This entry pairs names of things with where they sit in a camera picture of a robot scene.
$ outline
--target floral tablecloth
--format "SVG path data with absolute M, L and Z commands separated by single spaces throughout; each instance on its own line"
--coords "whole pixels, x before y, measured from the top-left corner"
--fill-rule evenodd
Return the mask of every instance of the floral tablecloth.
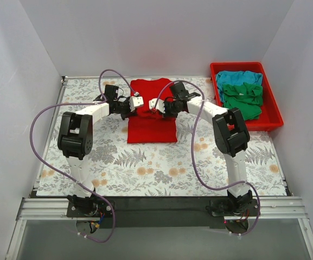
M 209 78 L 182 78 L 203 89 L 206 99 L 214 101 L 213 84 Z M 104 84 L 118 85 L 125 94 L 130 91 L 121 79 L 106 79 Z M 99 94 L 98 80 L 68 80 L 62 102 L 91 102 Z M 69 172 L 69 166 L 57 147 L 62 113 L 75 112 L 80 106 L 61 107 L 56 118 L 46 160 Z M 103 196 L 219 196 L 226 191 L 210 191 L 197 180 L 190 155 L 190 140 L 195 116 L 181 113 L 177 120 L 176 144 L 127 144 L 127 122 L 120 115 L 110 115 L 94 126 L 94 144 L 89 154 L 90 176 L 96 191 Z M 260 195 L 285 196 L 269 135 L 251 132 L 246 153 L 248 181 Z M 212 126 L 200 120 L 195 138 L 195 158 L 199 173 L 209 186 L 227 185 L 223 155 L 214 142 Z M 73 182 L 44 167 L 38 196 L 72 194 Z

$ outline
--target white enclosure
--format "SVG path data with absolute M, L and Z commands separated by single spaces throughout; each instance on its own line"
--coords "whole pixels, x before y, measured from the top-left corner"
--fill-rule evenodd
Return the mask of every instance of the white enclosure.
M 40 163 L 34 116 L 60 76 L 209 75 L 214 61 L 261 61 L 285 125 L 272 133 L 313 229 L 313 2 L 0 0 L 0 259 Z M 39 152 L 51 113 L 39 120 Z

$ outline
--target folded clothing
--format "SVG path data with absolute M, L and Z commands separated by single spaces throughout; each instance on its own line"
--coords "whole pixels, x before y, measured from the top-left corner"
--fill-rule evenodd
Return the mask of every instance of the folded clothing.
M 143 97 L 144 106 L 137 109 L 137 116 L 129 118 L 128 144 L 177 142 L 176 119 L 162 118 L 159 113 L 152 113 L 149 109 L 149 100 L 158 97 L 169 82 L 171 81 L 168 79 L 131 81 L 131 87 Z M 167 88 L 161 99 L 165 100 L 169 96 L 172 96 L 172 93 Z
M 228 109 L 238 108 L 244 120 L 258 119 L 262 113 L 263 88 L 260 85 L 245 82 L 240 86 L 224 84 L 223 95 L 223 106 Z
M 225 102 L 223 95 L 223 85 L 229 84 L 233 86 L 241 86 L 243 83 L 254 85 L 262 85 L 263 75 L 251 71 L 221 71 L 215 76 L 216 84 L 218 85 L 219 97 L 221 102 Z

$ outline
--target glass panel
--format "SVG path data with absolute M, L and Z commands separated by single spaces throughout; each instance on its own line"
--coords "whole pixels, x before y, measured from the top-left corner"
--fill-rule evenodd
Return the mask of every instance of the glass panel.
M 119 228 L 97 244 L 69 230 L 75 221 L 27 221 L 18 259 L 310 259 L 297 219 L 261 219 L 241 239 L 205 227 Z

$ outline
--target red plastic bin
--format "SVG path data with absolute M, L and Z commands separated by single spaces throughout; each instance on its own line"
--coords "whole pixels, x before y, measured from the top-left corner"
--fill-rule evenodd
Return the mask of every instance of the red plastic bin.
M 260 62 L 214 62 L 210 64 L 210 71 L 212 72 L 212 80 L 215 91 L 215 99 L 218 106 L 223 106 L 219 98 L 218 86 L 216 84 L 215 76 L 217 73 L 227 70 L 231 72 L 251 71 L 255 73 L 262 73 L 263 75 L 263 100 L 264 104 L 261 106 L 262 113 L 259 119 L 247 120 L 247 128 L 249 131 L 272 131 L 282 126 L 283 119 L 280 115 L 277 103 L 274 99 L 269 81 L 267 80 L 264 68 Z

